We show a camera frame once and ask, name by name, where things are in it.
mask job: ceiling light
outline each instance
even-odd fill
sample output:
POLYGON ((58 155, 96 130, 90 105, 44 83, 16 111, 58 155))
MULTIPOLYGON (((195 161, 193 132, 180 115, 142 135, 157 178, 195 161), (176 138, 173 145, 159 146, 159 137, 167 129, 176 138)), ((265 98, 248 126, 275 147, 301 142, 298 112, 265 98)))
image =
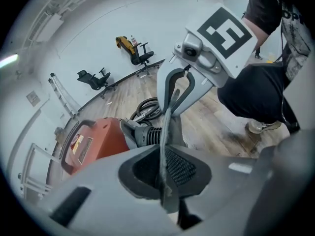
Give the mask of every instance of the ceiling light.
POLYGON ((14 61, 16 61, 18 58, 17 54, 11 55, 3 60, 0 60, 0 68, 3 68, 5 65, 8 65, 14 61))

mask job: gray shirt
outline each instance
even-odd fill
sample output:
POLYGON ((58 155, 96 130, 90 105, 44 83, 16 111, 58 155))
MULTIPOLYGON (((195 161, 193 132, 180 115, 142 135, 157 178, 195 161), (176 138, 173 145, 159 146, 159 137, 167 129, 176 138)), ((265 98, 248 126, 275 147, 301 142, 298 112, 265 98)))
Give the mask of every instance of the gray shirt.
POLYGON ((253 22, 267 34, 271 34, 280 24, 287 40, 283 50, 283 64, 286 76, 293 80, 303 66, 313 44, 311 32, 298 8, 284 0, 249 0, 245 18, 253 22))

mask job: ladder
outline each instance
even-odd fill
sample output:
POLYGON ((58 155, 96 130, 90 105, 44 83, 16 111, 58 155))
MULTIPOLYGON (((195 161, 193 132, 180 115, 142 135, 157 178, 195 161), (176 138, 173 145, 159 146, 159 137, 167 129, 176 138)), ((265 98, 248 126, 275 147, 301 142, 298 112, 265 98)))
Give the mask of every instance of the ladder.
POLYGON ((48 82, 52 86, 58 100, 71 118, 74 118, 75 115, 78 114, 78 110, 80 108, 79 104, 76 103, 71 95, 65 90, 54 73, 51 73, 50 76, 51 78, 48 79, 48 82))

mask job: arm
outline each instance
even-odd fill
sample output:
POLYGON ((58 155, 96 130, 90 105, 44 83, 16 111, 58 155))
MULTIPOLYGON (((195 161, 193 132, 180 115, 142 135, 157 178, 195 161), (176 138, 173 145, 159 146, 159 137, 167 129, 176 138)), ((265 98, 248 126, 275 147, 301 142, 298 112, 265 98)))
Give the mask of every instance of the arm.
POLYGON ((279 26, 281 17, 282 8, 277 0, 249 0, 243 21, 258 39, 255 50, 279 26))

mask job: leg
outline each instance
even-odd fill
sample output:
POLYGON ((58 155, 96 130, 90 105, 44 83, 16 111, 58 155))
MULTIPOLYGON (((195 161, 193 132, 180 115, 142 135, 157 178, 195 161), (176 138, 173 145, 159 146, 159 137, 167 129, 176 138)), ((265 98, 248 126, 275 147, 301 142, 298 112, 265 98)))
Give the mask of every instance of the leg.
POLYGON ((218 98, 236 116, 264 123, 285 119, 293 123, 295 116, 283 97, 288 83, 280 64, 250 64, 218 89, 218 98))
POLYGON ((102 99, 105 98, 105 97, 104 97, 104 94, 105 94, 106 90, 107 90, 107 87, 105 86, 103 92, 100 94, 100 97, 101 97, 102 99))
POLYGON ((256 59, 262 59, 262 57, 259 54, 260 54, 260 47, 255 52, 255 58, 256 59))

